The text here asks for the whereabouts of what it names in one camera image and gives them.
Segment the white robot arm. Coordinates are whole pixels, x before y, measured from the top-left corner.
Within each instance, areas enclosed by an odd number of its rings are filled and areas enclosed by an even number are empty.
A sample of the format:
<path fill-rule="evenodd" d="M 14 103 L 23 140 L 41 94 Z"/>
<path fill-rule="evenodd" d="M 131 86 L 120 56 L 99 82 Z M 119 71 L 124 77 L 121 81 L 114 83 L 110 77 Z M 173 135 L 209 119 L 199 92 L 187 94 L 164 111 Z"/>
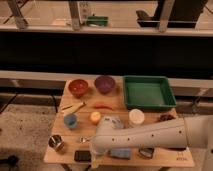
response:
<path fill-rule="evenodd" d="M 115 148 L 205 148 L 202 171 L 213 171 L 213 116 L 182 117 L 141 127 L 119 129 L 104 116 L 90 139 L 90 152 L 102 156 Z"/>

